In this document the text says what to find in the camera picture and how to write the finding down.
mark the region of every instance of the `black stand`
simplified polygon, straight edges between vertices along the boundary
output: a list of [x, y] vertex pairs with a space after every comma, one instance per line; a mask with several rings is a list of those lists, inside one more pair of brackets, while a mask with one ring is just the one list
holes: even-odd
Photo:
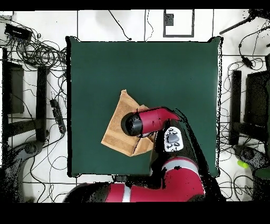
[[239, 23], [237, 23], [237, 24], [235, 24], [235, 25], [221, 31], [219, 33], [219, 35], [222, 35], [222, 34], [228, 32], [230, 30], [233, 30], [234, 28], [237, 28], [237, 27], [239, 27], [239, 26], [241, 26], [241, 25], [243, 25], [243, 24], [245, 24], [247, 22], [251, 22], [256, 17], [261, 17], [261, 18], [265, 18], [267, 20], [270, 20], [270, 11], [268, 11], [268, 10], [254, 10], [254, 9], [252, 9], [252, 10], [248, 10], [248, 13], [249, 13], [248, 18], [246, 18], [245, 20], [243, 20], [243, 21], [241, 21], [241, 22], [239, 22]]
[[[26, 161], [42, 151], [45, 139], [48, 135], [46, 131], [46, 94], [47, 94], [47, 74], [46, 67], [37, 69], [37, 90], [36, 90], [36, 119], [23, 122], [8, 123], [9, 105], [7, 101], [10, 90], [4, 88], [8, 86], [7, 51], [3, 49], [3, 165], [0, 169], [0, 197], [2, 202], [25, 202], [23, 197], [23, 169]], [[30, 130], [36, 130], [36, 140], [21, 144], [15, 148], [8, 149], [6, 143], [8, 138]]]

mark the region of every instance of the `cable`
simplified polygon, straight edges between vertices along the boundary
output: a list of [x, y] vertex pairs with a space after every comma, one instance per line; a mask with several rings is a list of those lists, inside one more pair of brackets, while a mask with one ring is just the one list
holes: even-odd
[[40, 197], [39, 197], [38, 200], [36, 201], [36, 203], [38, 203], [38, 201], [40, 200], [41, 196], [44, 194], [44, 192], [45, 192], [45, 190], [46, 190], [46, 186], [45, 186], [45, 184], [44, 184], [43, 182], [41, 182], [40, 180], [38, 180], [37, 178], [35, 178], [35, 177], [33, 176], [33, 174], [32, 174], [32, 168], [33, 168], [33, 166], [34, 166], [34, 163], [35, 163], [35, 156], [34, 156], [34, 160], [33, 160], [32, 166], [31, 166], [31, 168], [30, 168], [30, 174], [31, 174], [32, 178], [34, 178], [37, 182], [43, 184], [43, 186], [44, 186], [43, 192], [41, 193]]
[[119, 27], [121, 28], [121, 30], [123, 31], [123, 34], [124, 34], [124, 36], [128, 39], [127, 41], [131, 41], [132, 40], [132, 38], [128, 38], [127, 37], [127, 35], [124, 33], [124, 29], [122, 28], [122, 26], [119, 24], [119, 22], [116, 20], [116, 18], [113, 16], [113, 14], [111, 13], [111, 11], [110, 10], [108, 10], [109, 11], [109, 13], [111, 14], [111, 16], [113, 17], [113, 19], [116, 21], [116, 23], [119, 25]]
[[152, 26], [152, 25], [149, 23], [149, 21], [148, 21], [149, 12], [150, 12], [150, 10], [148, 10], [148, 14], [147, 14], [147, 23], [151, 26], [151, 28], [152, 28], [152, 33], [151, 33], [151, 35], [146, 39], [146, 41], [147, 41], [149, 38], [152, 37], [153, 32], [154, 32], [153, 26]]
[[[263, 67], [263, 65], [262, 65], [262, 67], [259, 68], [259, 69], [254, 69], [254, 67], [256, 66], [256, 63], [255, 63], [255, 65], [253, 65], [253, 64], [252, 64], [252, 61], [251, 61], [248, 57], [244, 57], [244, 56], [241, 54], [241, 50], [240, 50], [240, 49], [241, 49], [241, 47], [242, 47], [242, 42], [243, 42], [243, 40], [246, 39], [248, 36], [251, 36], [251, 35], [253, 35], [253, 34], [257, 33], [257, 32], [260, 33], [260, 32], [262, 32], [262, 31], [264, 31], [264, 30], [266, 30], [266, 29], [268, 29], [268, 28], [270, 28], [270, 26], [266, 26], [266, 27], [264, 27], [264, 28], [261, 28], [261, 29], [255, 31], [255, 32], [249, 34], [249, 35], [246, 35], [246, 36], [240, 41], [240, 44], [239, 44], [239, 46], [238, 46], [239, 54], [241, 55], [241, 58], [242, 58], [243, 63], [244, 63], [247, 67], [249, 67], [250, 69], [252, 69], [252, 70], [258, 71], [259, 69], [261, 69], [261, 68]], [[256, 38], [256, 42], [255, 42], [255, 47], [254, 47], [253, 55], [254, 55], [255, 48], [256, 48], [257, 38]], [[258, 60], [260, 60], [261, 62], [263, 62], [261, 58], [254, 59], [254, 62], [255, 62], [255, 61], [258, 61]]]
[[[262, 68], [262, 66], [261, 66], [259, 69], [255, 69], [255, 67], [256, 67], [256, 61], [262, 62], [262, 66], [263, 66], [263, 62], [264, 61], [262, 59], [259, 58], [259, 60], [258, 60], [258, 59], [255, 59], [253, 57], [253, 59], [250, 60], [250, 62], [252, 62], [252, 65], [253, 65], [253, 67], [252, 67], [253, 70], [259, 70], [259, 69]], [[227, 94], [227, 93], [231, 93], [231, 90], [230, 90], [231, 89], [230, 78], [231, 78], [232, 72], [235, 71], [235, 70], [240, 69], [244, 65], [245, 65], [245, 62], [244, 61], [237, 61], [237, 62], [234, 62], [234, 63], [232, 63], [232, 64], [230, 64], [228, 66], [227, 77], [225, 78], [225, 80], [223, 82], [223, 89], [224, 90], [221, 92], [221, 98], [222, 98], [221, 105], [223, 105], [226, 101], [230, 100], [230, 98], [231, 98], [231, 96], [229, 96], [229, 97], [226, 97], [224, 99], [223, 96], [225, 94]], [[226, 122], [220, 122], [220, 136], [217, 136], [220, 139], [219, 153], [221, 154], [221, 153], [227, 152], [227, 153], [230, 154], [229, 155], [229, 158], [220, 160], [220, 162], [224, 162], [224, 161], [228, 161], [233, 155], [235, 156], [235, 154], [233, 153], [233, 146], [228, 144], [228, 133], [229, 133], [229, 127], [228, 126], [230, 125], [230, 122], [229, 122], [229, 117], [230, 117], [229, 111], [226, 108], [221, 107], [220, 108], [220, 115], [222, 117], [225, 117], [227, 119], [227, 121]], [[239, 137], [245, 138], [245, 140], [242, 143], [242, 145], [246, 145], [246, 146], [249, 146], [249, 147], [255, 146], [254, 148], [258, 148], [260, 144], [263, 144], [259, 140], [258, 140], [257, 143], [249, 143], [251, 141], [251, 138], [249, 136], [247, 136], [247, 135], [241, 135], [239, 133], [236, 133], [236, 134], [238, 134]], [[220, 186], [220, 188], [222, 188], [221, 187], [222, 184], [224, 184], [224, 183], [229, 183], [230, 184], [230, 187], [229, 187], [230, 188], [230, 194], [229, 195], [227, 193], [225, 193], [223, 190], [221, 190], [226, 195], [226, 198], [228, 200], [232, 200], [233, 193], [235, 194], [235, 197], [236, 197], [236, 199], [238, 201], [240, 201], [239, 195], [247, 194], [248, 196], [252, 197], [252, 195], [253, 195], [253, 193], [252, 193], [252, 187], [245, 185], [244, 188], [240, 188], [236, 184], [236, 180], [239, 179], [239, 178], [241, 178], [241, 177], [248, 178], [248, 179], [252, 180], [249, 176], [238, 175], [238, 176], [236, 176], [232, 180], [232, 178], [230, 177], [230, 175], [227, 172], [225, 172], [225, 174], [229, 177], [229, 181], [226, 181], [226, 182], [223, 182], [223, 183], [219, 183], [219, 186]]]

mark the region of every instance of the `table surface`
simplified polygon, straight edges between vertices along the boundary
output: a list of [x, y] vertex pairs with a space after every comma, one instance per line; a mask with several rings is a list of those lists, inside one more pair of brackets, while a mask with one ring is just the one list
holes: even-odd
[[149, 174], [150, 152], [128, 157], [100, 143], [120, 91], [126, 89], [140, 105], [180, 109], [210, 173], [217, 176], [219, 40], [110, 43], [71, 38], [72, 172]]

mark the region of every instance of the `black cable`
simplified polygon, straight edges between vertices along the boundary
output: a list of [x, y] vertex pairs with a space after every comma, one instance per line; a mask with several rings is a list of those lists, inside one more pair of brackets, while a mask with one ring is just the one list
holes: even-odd
[[234, 181], [233, 181], [233, 188], [234, 188], [235, 196], [236, 196], [236, 198], [237, 198], [238, 201], [241, 201], [240, 198], [238, 197], [238, 194], [242, 195], [243, 193], [246, 193], [247, 195], [249, 195], [249, 196], [252, 197], [252, 192], [247, 192], [247, 190], [251, 190], [251, 188], [249, 188], [248, 186], [245, 186], [245, 190], [246, 190], [246, 191], [243, 191], [241, 188], [238, 188], [238, 189], [241, 190], [241, 193], [238, 193], [238, 192], [236, 191], [236, 187], [235, 187], [236, 184], [235, 184], [235, 181], [236, 181], [238, 178], [241, 178], [241, 177], [248, 178], [248, 179], [250, 179], [250, 180], [253, 182], [253, 179], [250, 178], [250, 177], [247, 176], [247, 175], [239, 175], [239, 176], [237, 176], [237, 177], [234, 178]]
[[150, 12], [150, 10], [148, 10], [148, 14], [147, 14], [147, 23], [151, 26], [151, 28], [152, 28], [152, 33], [151, 33], [151, 35], [146, 39], [146, 41], [149, 39], [149, 38], [151, 38], [152, 37], [152, 35], [153, 35], [153, 32], [154, 32], [154, 29], [153, 29], [153, 26], [149, 23], [149, 21], [148, 21], [148, 17], [149, 17], [149, 12]]
[[41, 193], [40, 197], [39, 197], [38, 200], [36, 201], [36, 203], [38, 203], [38, 201], [40, 200], [41, 196], [44, 194], [44, 192], [45, 192], [45, 190], [46, 190], [46, 186], [45, 186], [45, 184], [44, 184], [43, 182], [41, 182], [40, 180], [38, 180], [37, 178], [35, 178], [34, 175], [32, 174], [32, 168], [33, 168], [33, 166], [34, 166], [34, 163], [35, 163], [35, 156], [34, 156], [34, 160], [33, 160], [32, 166], [31, 166], [31, 168], [30, 168], [30, 174], [31, 174], [31, 176], [32, 176], [33, 179], [35, 179], [37, 182], [43, 184], [43, 186], [44, 186], [43, 192]]
[[[262, 32], [262, 31], [264, 31], [264, 30], [266, 30], [266, 29], [268, 29], [268, 28], [270, 28], [270, 26], [266, 26], [266, 27], [264, 27], [264, 28], [261, 28], [261, 29], [257, 30], [256, 32], [253, 32], [253, 33], [251, 33], [251, 34], [249, 34], [249, 35], [246, 35], [246, 36], [240, 41], [240, 44], [239, 44], [239, 46], [238, 46], [239, 54], [241, 55], [241, 58], [242, 58], [243, 63], [244, 63], [247, 67], [249, 67], [250, 69], [252, 69], [252, 70], [255, 70], [255, 71], [260, 70], [260, 69], [263, 67], [263, 60], [262, 60], [261, 58], [256, 58], [256, 59], [254, 59], [253, 56], [252, 56], [252, 57], [253, 57], [253, 60], [250, 60], [249, 58], [244, 57], [244, 56], [241, 54], [241, 50], [240, 50], [241, 47], [242, 47], [242, 42], [243, 42], [243, 40], [246, 39], [248, 36], [251, 36], [251, 35], [253, 35], [253, 34], [257, 33], [257, 32], [260, 33], [260, 32]], [[253, 55], [254, 55], [254, 52], [255, 52], [257, 39], [258, 39], [258, 36], [257, 36], [257, 38], [256, 38], [256, 42], [255, 42], [255, 47], [254, 47]], [[254, 69], [254, 67], [256, 66], [256, 61], [258, 61], [258, 60], [259, 60], [260, 62], [262, 62], [262, 66], [261, 66], [259, 69]]]
[[127, 35], [124, 33], [124, 29], [122, 28], [122, 26], [119, 24], [119, 22], [116, 20], [116, 18], [113, 16], [113, 14], [111, 13], [111, 11], [110, 10], [108, 10], [109, 11], [109, 13], [111, 14], [111, 16], [113, 17], [113, 19], [116, 21], [116, 23], [119, 25], [119, 27], [121, 28], [121, 30], [123, 31], [123, 34], [124, 34], [124, 36], [128, 39], [128, 41], [131, 41], [132, 40], [132, 38], [128, 38], [127, 37]]

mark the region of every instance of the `floor tile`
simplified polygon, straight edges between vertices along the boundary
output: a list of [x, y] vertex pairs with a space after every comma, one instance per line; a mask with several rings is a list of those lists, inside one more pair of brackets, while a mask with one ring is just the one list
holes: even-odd
[[[132, 41], [143, 41], [144, 10], [111, 10]], [[78, 12], [80, 41], [126, 41], [123, 31], [108, 10], [80, 10]]]
[[201, 41], [207, 42], [212, 37], [213, 10], [195, 10], [194, 38], [164, 38], [163, 37], [163, 14], [164, 10], [150, 10], [148, 22], [146, 21], [146, 39], [148, 41]]
[[[215, 10], [214, 14], [214, 36], [219, 36], [219, 32], [232, 25], [244, 20], [248, 17], [248, 10]], [[263, 18], [255, 18], [253, 21], [248, 22], [235, 28], [227, 33], [224, 33], [223, 54], [239, 54], [238, 45], [242, 38], [262, 28], [266, 22]], [[270, 30], [263, 31], [259, 36], [256, 44], [254, 55], [267, 55], [270, 49], [266, 47], [269, 44], [268, 35]], [[252, 55], [254, 51], [257, 33], [247, 37], [242, 42], [241, 54]]]
[[[54, 125], [51, 128], [49, 143], [57, 141], [61, 134], [58, 126]], [[44, 148], [39, 155], [35, 157], [35, 164], [32, 169], [32, 174], [42, 182], [61, 182], [75, 183], [75, 178], [70, 178], [67, 175], [67, 156], [68, 156], [68, 137], [64, 136], [58, 143], [54, 143], [49, 147]], [[33, 164], [33, 159], [29, 159], [24, 169], [23, 181], [33, 182], [31, 177], [30, 167]]]
[[66, 47], [66, 36], [77, 35], [77, 11], [16, 11], [13, 21], [35, 29], [41, 42], [60, 50]]
[[39, 203], [61, 203], [63, 202], [67, 193], [69, 193], [76, 185], [75, 184], [45, 184], [44, 186], [40, 183], [23, 183], [23, 191], [25, 198], [34, 198], [34, 202]]
[[[12, 59], [20, 59], [18, 54], [16, 52], [12, 52]], [[37, 92], [37, 70], [33, 67], [26, 66], [23, 63], [20, 63], [23, 66], [24, 69], [24, 76], [21, 77], [23, 80], [23, 101], [24, 104], [24, 113], [22, 115], [14, 114], [14, 117], [29, 117], [29, 112], [31, 113], [32, 117], [36, 116], [36, 92]], [[62, 84], [62, 81], [65, 79], [64, 77], [60, 80], [58, 77], [62, 76], [63, 71], [53, 71], [53, 73], [49, 73], [47, 76], [47, 118], [53, 118], [52, 108], [50, 106], [50, 100], [55, 98], [55, 96], [60, 92], [60, 87]], [[63, 115], [63, 118], [66, 117], [67, 113], [67, 102], [66, 102], [66, 82], [63, 83], [62, 89], [64, 90], [64, 93], [61, 93], [59, 96], [59, 105], [60, 109]]]
[[113, 182], [111, 175], [82, 174], [77, 183]]

